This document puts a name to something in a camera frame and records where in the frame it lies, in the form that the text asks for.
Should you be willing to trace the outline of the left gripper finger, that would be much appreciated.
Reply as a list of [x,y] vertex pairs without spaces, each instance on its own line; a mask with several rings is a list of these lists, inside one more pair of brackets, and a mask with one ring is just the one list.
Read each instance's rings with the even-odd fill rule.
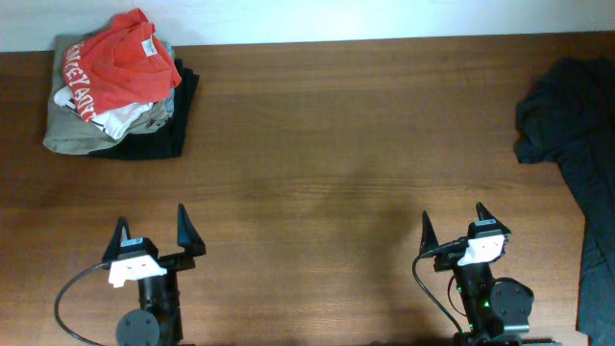
[[116,260],[119,257],[122,242],[130,239],[128,220],[124,216],[120,216],[117,220],[110,243],[102,257],[102,262]]
[[178,205],[177,243],[189,256],[199,257],[207,253],[206,244],[191,223],[183,204]]

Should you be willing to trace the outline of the red orange t-shirt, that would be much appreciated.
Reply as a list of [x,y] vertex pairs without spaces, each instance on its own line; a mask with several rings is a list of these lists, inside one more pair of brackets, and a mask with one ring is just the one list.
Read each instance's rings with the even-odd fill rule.
[[64,52],[62,77],[86,122],[133,103],[167,98],[180,76],[141,9],[116,15],[108,29]]

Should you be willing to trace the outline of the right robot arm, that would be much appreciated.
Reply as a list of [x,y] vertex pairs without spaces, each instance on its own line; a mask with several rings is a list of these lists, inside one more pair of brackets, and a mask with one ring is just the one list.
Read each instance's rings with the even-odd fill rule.
[[454,345],[521,345],[523,335],[529,332],[533,291],[511,278],[493,276],[490,265],[504,256],[511,230],[482,203],[476,204],[476,211],[478,220],[469,224],[467,235],[447,243],[438,242],[424,211],[419,254],[412,264],[432,259],[436,272],[453,273],[452,284],[460,296],[468,332],[426,288],[416,270],[412,275],[454,324]]

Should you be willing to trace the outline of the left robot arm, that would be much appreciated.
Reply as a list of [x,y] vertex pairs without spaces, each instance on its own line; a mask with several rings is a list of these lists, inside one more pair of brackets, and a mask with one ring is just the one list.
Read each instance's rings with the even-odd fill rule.
[[194,269],[195,259],[205,255],[207,248],[182,204],[178,205],[177,244],[180,252],[160,256],[150,238],[131,237],[128,220],[118,218],[102,262],[113,287],[137,283],[139,303],[117,323],[119,345],[178,345],[184,338],[178,274]]

